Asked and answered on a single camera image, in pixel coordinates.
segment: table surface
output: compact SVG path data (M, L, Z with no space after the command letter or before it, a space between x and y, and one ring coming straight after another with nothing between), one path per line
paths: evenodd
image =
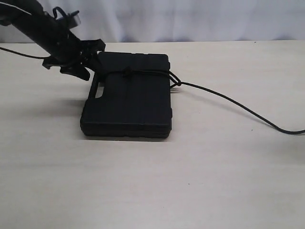
M2 47L44 56L35 44ZM172 71L305 129L305 41L109 43L166 53ZM90 88L41 61L0 52L0 228L300 229L305 136L182 86L164 141L86 139Z

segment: white wall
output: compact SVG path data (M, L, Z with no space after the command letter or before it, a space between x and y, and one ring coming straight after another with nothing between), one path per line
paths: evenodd
M305 0L40 0L80 10L82 39L105 42L305 39ZM0 41L29 41L0 27Z

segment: white backdrop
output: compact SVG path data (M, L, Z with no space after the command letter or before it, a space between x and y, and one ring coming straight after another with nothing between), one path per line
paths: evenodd
M80 10L82 39L105 42L305 39L305 0L40 0ZM0 41L30 41L0 26Z

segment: black plastic case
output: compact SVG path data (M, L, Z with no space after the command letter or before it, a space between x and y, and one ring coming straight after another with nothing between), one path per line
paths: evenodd
M105 73L133 70L169 70L164 54L101 52ZM100 81L104 91L95 98ZM81 115L86 136L167 138L172 129L169 77L151 74L94 76L89 98Z

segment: black metal arm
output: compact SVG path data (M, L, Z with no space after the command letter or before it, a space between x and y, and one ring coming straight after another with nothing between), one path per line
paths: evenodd
M61 67L60 72L89 80L90 73L102 73L102 64L97 53L105 50L102 40L81 41L71 31L74 12L66 15L61 8L53 10L54 17L43 10L36 0L0 0L0 25L13 25L45 51L50 57L43 61L43 66Z

